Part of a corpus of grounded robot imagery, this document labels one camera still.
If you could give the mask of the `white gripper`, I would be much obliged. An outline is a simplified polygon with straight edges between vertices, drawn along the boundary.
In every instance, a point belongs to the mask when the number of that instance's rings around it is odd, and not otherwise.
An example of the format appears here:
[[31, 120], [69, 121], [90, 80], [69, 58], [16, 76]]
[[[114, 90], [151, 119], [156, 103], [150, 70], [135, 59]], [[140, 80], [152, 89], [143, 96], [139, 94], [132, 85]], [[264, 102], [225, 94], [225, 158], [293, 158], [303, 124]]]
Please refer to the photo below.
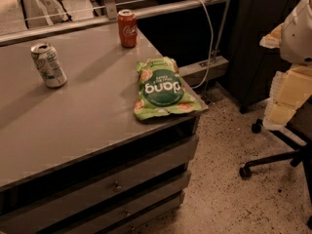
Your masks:
[[282, 59], [296, 63], [287, 72], [277, 71], [272, 80], [263, 118], [267, 130], [284, 128], [298, 108], [312, 96], [311, 1], [300, 0], [284, 24], [276, 26], [259, 42], [267, 49], [280, 48]]

